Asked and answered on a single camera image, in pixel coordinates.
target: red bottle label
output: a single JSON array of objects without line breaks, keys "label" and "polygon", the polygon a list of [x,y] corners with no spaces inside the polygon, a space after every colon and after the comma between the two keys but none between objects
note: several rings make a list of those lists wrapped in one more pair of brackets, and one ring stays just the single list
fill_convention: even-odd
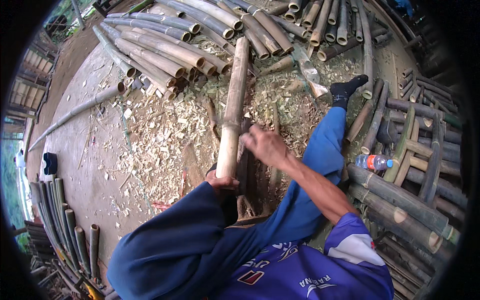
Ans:
[{"label": "red bottle label", "polygon": [[373,161],[375,160],[376,155],[369,155],[367,157],[367,166],[369,169],[375,170],[375,167],[373,166]]}]

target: vegetation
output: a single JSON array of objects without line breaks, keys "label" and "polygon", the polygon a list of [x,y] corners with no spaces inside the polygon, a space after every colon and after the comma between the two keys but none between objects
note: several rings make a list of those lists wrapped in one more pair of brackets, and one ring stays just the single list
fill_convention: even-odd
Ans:
[{"label": "vegetation", "polygon": [[[18,152],[18,141],[1,141],[1,190],[3,193],[2,209],[10,221],[10,224],[16,228],[23,228],[24,214],[19,191],[17,188],[18,168],[13,157]],[[27,234],[22,233],[15,237],[18,247],[22,252],[26,252]]]}]

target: right hand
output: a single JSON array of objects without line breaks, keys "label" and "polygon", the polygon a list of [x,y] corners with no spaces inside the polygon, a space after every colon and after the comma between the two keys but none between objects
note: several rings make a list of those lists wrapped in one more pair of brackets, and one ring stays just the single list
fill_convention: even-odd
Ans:
[{"label": "right hand", "polygon": [[283,169],[288,157],[291,156],[281,136],[263,131],[256,124],[250,127],[248,133],[241,136],[241,140],[257,159],[268,166]]}]

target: hand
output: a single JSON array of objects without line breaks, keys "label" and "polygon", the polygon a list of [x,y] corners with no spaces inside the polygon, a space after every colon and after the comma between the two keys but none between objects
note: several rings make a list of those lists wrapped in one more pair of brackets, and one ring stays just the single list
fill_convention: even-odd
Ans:
[{"label": "hand", "polygon": [[334,83],[330,86],[332,96],[344,96],[347,99],[355,92],[358,87],[368,82],[367,75],[358,75],[352,78],[349,82]]},{"label": "hand", "polygon": [[220,190],[234,190],[240,184],[240,181],[236,180],[233,177],[216,177],[216,170],[211,170],[208,172],[205,181],[208,182],[215,190],[217,196],[220,196]]},{"label": "hand", "polygon": [[268,166],[283,169],[291,155],[281,136],[263,131],[256,124],[250,127],[248,133],[241,136],[241,140],[256,158]]}]

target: green foliage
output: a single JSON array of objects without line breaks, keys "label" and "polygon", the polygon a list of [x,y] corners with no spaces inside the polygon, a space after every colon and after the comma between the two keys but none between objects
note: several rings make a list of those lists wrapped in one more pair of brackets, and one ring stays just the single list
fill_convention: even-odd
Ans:
[{"label": "green foliage", "polygon": [[[2,208],[3,212],[10,220],[10,224],[16,228],[25,227],[23,206],[17,188],[18,168],[13,158],[18,152],[18,141],[1,141],[1,190],[3,193]],[[16,236],[17,244],[21,251],[25,252],[27,244],[27,234],[22,233]]]},{"label": "green foliage", "polygon": [[[86,9],[90,4],[92,4],[92,0],[77,0],[78,2],[78,7],[80,8],[80,11],[82,12],[84,9]],[[52,16],[56,16],[59,14],[64,14],[67,17],[67,23],[71,24],[74,19],[76,19],[75,12],[73,11],[73,6],[72,6],[72,0],[63,0],[61,1],[57,7],[55,7],[52,11],[52,13],[48,16],[48,18]]]}]

